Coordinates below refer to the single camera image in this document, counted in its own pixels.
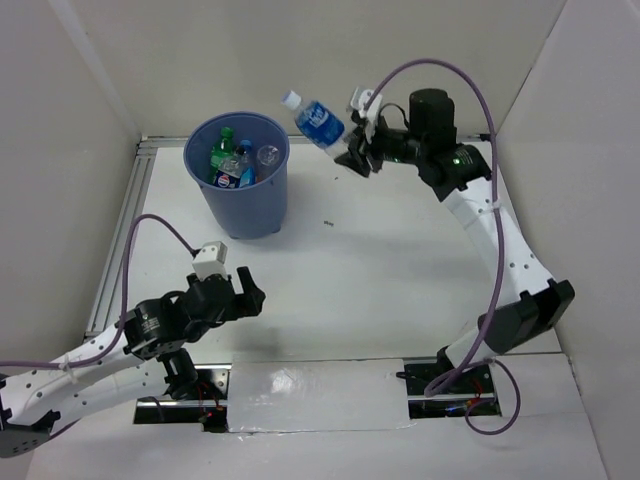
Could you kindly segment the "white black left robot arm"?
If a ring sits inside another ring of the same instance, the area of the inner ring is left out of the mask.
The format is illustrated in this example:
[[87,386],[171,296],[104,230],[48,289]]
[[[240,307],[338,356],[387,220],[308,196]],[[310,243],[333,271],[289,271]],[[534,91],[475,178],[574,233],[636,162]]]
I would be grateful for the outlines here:
[[188,278],[186,291],[138,303],[52,370],[31,367],[1,379],[1,455],[30,452],[85,416],[134,399],[189,397],[198,373],[185,344],[211,329],[258,316],[266,299],[248,268],[242,287],[219,274]]

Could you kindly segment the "crushed bottle blue label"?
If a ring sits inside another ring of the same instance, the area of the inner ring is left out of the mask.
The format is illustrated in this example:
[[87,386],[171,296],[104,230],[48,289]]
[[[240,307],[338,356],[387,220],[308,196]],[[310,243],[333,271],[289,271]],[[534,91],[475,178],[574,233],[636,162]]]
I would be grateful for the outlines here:
[[253,144],[250,140],[241,140],[237,148],[240,155],[240,166],[242,173],[239,179],[239,188],[249,187],[256,183],[256,173],[254,161],[252,159]]

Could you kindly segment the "small pepsi bottle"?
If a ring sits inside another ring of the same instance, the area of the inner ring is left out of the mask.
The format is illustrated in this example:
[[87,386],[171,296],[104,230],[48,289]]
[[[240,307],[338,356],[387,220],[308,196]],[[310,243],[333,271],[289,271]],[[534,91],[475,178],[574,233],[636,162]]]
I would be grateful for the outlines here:
[[235,189],[239,186],[244,170],[245,165],[241,156],[226,157],[219,164],[213,185],[222,189]]

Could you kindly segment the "green plastic bottle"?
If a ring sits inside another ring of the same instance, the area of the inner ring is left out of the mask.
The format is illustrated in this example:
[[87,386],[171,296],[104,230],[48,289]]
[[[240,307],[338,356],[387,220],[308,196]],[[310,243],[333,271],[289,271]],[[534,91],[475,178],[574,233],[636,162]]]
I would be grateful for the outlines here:
[[214,144],[210,154],[210,166],[207,181],[214,183],[214,179],[219,170],[222,161],[234,153],[234,129],[231,127],[222,127],[219,139]]

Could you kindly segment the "clear bottle white cap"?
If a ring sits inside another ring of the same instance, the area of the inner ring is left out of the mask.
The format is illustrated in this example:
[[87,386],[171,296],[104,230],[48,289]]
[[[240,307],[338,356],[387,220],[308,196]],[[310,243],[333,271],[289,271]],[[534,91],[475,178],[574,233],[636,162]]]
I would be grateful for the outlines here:
[[257,179],[259,182],[269,178],[280,162],[280,151],[273,145],[263,145],[256,153]]

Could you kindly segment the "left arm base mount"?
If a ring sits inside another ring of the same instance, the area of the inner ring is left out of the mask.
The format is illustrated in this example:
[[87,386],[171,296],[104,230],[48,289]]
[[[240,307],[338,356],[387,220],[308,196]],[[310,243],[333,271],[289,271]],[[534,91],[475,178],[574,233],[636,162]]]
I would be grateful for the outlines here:
[[139,399],[134,425],[192,425],[203,432],[228,432],[227,402],[231,364],[196,366],[198,380],[180,399],[169,395]]

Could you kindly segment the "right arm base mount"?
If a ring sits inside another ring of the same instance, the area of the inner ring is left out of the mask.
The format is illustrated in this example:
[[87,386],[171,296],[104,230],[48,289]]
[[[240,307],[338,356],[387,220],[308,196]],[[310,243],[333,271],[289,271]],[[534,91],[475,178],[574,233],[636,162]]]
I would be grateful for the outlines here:
[[464,417],[472,406],[472,416],[500,415],[494,382],[487,365],[467,370],[446,390],[427,397],[424,394],[427,385],[443,372],[435,358],[405,360],[396,372],[396,377],[405,383],[410,419]]

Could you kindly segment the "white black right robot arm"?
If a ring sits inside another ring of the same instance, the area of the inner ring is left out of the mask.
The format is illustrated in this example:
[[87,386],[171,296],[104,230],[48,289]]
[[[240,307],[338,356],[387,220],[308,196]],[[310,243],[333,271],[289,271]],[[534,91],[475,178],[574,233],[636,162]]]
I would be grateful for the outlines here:
[[438,352],[436,378],[425,388],[428,396],[457,392],[469,383],[474,365],[551,330],[575,291],[540,263],[502,205],[497,168],[488,165],[477,147],[458,141],[455,106],[445,91],[413,92],[402,129],[387,125],[384,106],[373,90],[354,90],[347,111],[355,127],[337,164],[363,177],[379,172],[384,162],[415,166],[469,236],[494,281],[486,313]]

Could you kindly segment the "blue label water bottle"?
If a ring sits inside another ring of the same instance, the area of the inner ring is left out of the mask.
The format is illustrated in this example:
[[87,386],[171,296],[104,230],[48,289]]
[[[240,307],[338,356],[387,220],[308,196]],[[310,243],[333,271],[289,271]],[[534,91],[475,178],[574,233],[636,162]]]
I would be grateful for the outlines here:
[[284,95],[281,103],[293,113],[294,123],[303,136],[332,159],[347,152],[346,127],[324,104],[305,101],[293,90]]

